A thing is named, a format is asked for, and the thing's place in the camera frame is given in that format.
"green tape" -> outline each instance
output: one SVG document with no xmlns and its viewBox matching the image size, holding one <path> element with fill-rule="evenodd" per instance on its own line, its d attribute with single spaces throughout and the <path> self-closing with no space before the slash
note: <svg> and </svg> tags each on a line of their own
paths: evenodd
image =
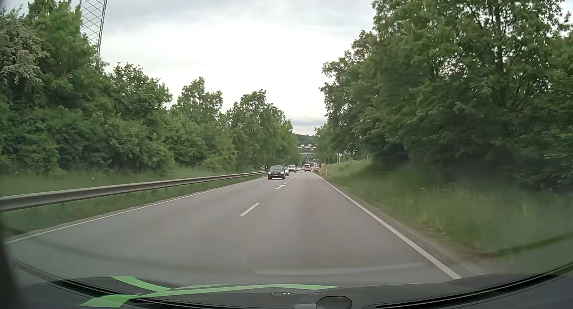
<svg viewBox="0 0 573 309">
<path fill-rule="evenodd" d="M 114 279 L 116 279 L 117 281 L 121 281 L 123 283 L 127 283 L 127 284 L 131 284 L 134 285 L 135 287 L 139 287 L 145 290 L 151 290 L 151 291 L 167 291 L 167 290 L 171 290 L 171 288 L 167 288 L 167 287 L 162 287 L 161 285 L 155 285 L 152 283 L 148 283 L 145 281 L 141 281 L 138 278 L 136 278 L 135 276 L 120 276 L 120 275 L 114 275 L 112 276 Z"/>
<path fill-rule="evenodd" d="M 175 288 L 173 290 L 179 290 L 179 289 L 193 289 L 193 288 L 209 288 L 209 287 L 218 287 L 220 285 L 226 285 L 226 284 L 199 284 L 199 285 L 189 285 L 187 287 L 179 287 L 179 288 Z"/>
<path fill-rule="evenodd" d="M 94 298 L 88 300 L 81 304 L 82 307 L 108 307 L 108 308 L 119 308 L 125 304 L 125 302 L 131 299 L 138 298 L 156 298 L 156 297 L 167 297 L 167 296 L 181 296 L 181 295 L 196 295 L 199 293 L 213 293 L 213 292 L 225 292 L 225 291 L 240 291 L 240 290 L 254 290 L 254 289 L 264 289 L 264 288 L 289 288 L 289 289 L 301 289 L 301 290 L 324 290 L 340 288 L 334 285 L 313 285 L 313 284 L 254 284 L 254 285 L 239 285 L 235 287 L 220 287 L 220 288 L 207 288 L 207 289 L 192 289 L 182 290 L 181 288 L 169 289 L 168 291 L 159 291 L 149 293 L 147 295 L 108 295 L 99 298 Z"/>
</svg>

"overcast sky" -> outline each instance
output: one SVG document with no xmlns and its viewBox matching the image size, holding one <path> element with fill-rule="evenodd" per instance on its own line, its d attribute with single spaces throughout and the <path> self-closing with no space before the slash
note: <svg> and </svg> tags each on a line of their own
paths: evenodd
<svg viewBox="0 0 573 309">
<path fill-rule="evenodd" d="M 108 0 L 101 55 L 112 66 L 141 65 L 174 97 L 202 76 L 207 90 L 223 92 L 224 109 L 263 88 L 295 132 L 313 134 L 326 120 L 322 64 L 371 28 L 372 1 Z"/>
</svg>

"guardrail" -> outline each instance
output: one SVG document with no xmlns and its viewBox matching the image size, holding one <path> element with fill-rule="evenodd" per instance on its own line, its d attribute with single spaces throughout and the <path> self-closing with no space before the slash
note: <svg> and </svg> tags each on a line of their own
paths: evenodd
<svg viewBox="0 0 573 309">
<path fill-rule="evenodd" d="M 230 180 L 233 178 L 247 177 L 266 173 L 267 170 L 253 173 L 216 175 L 208 177 L 184 178 L 181 180 L 154 181 L 142 183 L 126 183 L 121 185 L 98 186 L 90 188 L 66 189 L 47 191 L 45 193 L 33 193 L 0 197 L 0 213 L 4 211 L 19 210 L 38 206 L 67 203 L 89 198 L 134 193 L 158 188 L 189 185 L 192 183 Z"/>
</svg>

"grass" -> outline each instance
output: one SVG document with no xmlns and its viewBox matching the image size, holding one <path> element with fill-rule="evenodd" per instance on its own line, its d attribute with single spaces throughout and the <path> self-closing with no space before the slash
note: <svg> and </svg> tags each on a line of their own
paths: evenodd
<svg viewBox="0 0 573 309">
<path fill-rule="evenodd" d="M 441 240 L 527 269 L 573 256 L 573 201 L 499 178 L 445 182 L 435 169 L 384 170 L 368 160 L 328 165 L 328 181 Z"/>
<path fill-rule="evenodd" d="M 119 172 L 66 172 L 57 175 L 14 173 L 0 181 L 0 196 L 38 193 L 43 191 L 86 188 L 122 183 L 174 180 L 180 178 L 218 175 L 208 170 L 176 168 L 165 174 L 119 173 Z M 198 191 L 217 188 L 232 183 L 257 178 L 258 175 L 231 180 L 195 183 L 167 189 L 141 191 L 116 196 L 92 198 L 70 203 L 40 206 L 2 213 L 2 224 L 8 236 L 48 228 L 82 218 L 92 217 L 111 211 L 145 205 L 155 201 L 192 194 Z"/>
</svg>

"dark gray car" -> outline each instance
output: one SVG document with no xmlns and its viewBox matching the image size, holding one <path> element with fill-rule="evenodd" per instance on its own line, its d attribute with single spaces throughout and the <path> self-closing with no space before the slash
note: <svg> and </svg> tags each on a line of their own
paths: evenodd
<svg viewBox="0 0 573 309">
<path fill-rule="evenodd" d="M 286 178 L 286 173 L 283 165 L 270 166 L 268 179 L 271 180 L 273 178 L 281 178 L 281 179 Z"/>
</svg>

